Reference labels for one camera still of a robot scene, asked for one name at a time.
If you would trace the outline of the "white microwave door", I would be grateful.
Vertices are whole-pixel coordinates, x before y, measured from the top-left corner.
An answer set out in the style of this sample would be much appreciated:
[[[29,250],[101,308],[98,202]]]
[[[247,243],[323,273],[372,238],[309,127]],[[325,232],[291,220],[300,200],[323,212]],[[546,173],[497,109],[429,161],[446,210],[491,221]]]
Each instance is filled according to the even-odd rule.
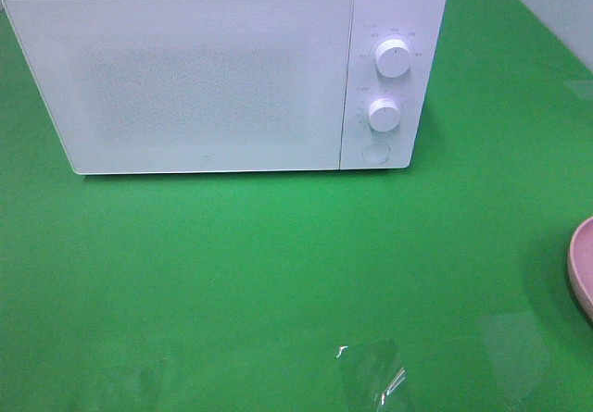
[[[336,169],[352,0],[6,0],[79,174]]]

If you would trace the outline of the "pink round plate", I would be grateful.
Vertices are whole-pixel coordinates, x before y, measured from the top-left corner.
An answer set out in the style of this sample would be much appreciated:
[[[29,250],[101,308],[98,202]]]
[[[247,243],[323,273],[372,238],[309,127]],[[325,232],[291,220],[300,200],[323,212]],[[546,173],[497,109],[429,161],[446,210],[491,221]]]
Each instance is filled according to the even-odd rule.
[[[592,217],[574,230],[567,252],[567,274],[577,304],[592,321]]]

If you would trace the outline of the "round white door button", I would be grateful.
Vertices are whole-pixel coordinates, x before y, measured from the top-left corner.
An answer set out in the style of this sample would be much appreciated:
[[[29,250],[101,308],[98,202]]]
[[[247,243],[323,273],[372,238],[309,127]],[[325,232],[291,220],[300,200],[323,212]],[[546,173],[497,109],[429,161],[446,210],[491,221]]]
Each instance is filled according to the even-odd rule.
[[[390,156],[390,147],[385,142],[375,142],[363,148],[362,157],[370,164],[383,164]]]

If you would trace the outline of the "lower white round knob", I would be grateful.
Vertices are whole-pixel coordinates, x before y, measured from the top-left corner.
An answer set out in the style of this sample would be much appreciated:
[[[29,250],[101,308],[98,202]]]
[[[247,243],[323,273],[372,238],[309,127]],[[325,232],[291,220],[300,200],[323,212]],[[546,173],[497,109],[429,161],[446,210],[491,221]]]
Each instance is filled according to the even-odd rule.
[[[399,126],[401,111],[394,100],[377,99],[371,102],[368,107],[368,121],[373,131],[392,131]]]

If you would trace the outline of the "white round knob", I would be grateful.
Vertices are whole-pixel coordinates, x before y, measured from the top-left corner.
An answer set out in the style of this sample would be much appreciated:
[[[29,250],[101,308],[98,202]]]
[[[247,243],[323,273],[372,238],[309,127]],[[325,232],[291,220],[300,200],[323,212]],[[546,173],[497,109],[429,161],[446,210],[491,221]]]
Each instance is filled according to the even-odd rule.
[[[377,99],[371,102],[368,107],[368,121],[373,131],[392,131],[399,126],[401,111],[394,100]]]
[[[411,65],[412,50],[401,37],[393,36],[380,42],[374,50],[375,66],[380,75],[394,79],[405,74]]]

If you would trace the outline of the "upper white round knob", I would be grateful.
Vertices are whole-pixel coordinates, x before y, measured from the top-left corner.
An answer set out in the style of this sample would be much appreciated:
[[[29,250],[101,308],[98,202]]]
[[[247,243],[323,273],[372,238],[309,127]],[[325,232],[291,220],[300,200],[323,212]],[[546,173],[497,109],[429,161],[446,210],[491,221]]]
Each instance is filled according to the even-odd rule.
[[[375,66],[380,75],[394,79],[405,74],[411,65],[412,50],[401,37],[393,36],[380,42],[374,50]]]

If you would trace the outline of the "green table mat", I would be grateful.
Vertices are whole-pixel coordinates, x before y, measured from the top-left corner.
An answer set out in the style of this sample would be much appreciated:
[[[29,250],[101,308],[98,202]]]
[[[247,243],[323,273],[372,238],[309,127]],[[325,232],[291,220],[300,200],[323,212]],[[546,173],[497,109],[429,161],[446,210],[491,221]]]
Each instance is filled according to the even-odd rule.
[[[418,411],[588,411],[567,279],[592,76],[518,0],[448,0],[409,168],[81,177],[1,23],[1,407],[348,411],[393,339]]]

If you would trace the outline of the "clear tape piece centre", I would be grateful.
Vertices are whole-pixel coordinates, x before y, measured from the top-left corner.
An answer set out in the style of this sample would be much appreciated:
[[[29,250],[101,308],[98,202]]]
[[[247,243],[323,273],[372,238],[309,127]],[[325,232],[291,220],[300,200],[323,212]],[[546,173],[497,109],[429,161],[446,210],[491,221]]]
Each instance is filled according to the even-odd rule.
[[[408,372],[393,339],[338,347],[348,411],[414,411]]]

